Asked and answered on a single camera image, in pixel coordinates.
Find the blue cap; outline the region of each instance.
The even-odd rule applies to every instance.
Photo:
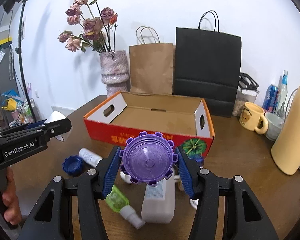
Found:
[[[62,169],[70,176],[77,176],[83,168],[83,159],[78,155],[73,155],[65,159],[62,164]]]

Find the yellow mug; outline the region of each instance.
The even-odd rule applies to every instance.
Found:
[[[268,120],[264,116],[265,111],[262,107],[251,103],[245,102],[244,108],[240,115],[239,123],[250,131],[256,131],[258,134],[264,134],[268,130]]]

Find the red cardboard box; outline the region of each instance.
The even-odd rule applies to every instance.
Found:
[[[117,92],[83,119],[92,139],[120,146],[142,131],[158,131],[186,152],[200,145],[195,153],[206,157],[215,137],[202,98]]]

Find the mug handle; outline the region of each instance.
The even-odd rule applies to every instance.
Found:
[[[266,117],[264,115],[261,115],[260,118],[262,119],[262,122],[263,122],[262,128],[259,129],[258,127],[256,127],[254,130],[258,134],[264,134],[268,130],[269,123],[268,123],[268,120],[266,119]]]

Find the blue soda can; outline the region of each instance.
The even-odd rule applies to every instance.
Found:
[[[268,112],[272,113],[274,109],[274,103],[278,95],[279,88],[274,86],[273,84],[270,85],[267,95],[266,95],[266,100],[263,104],[263,108],[267,110]]]

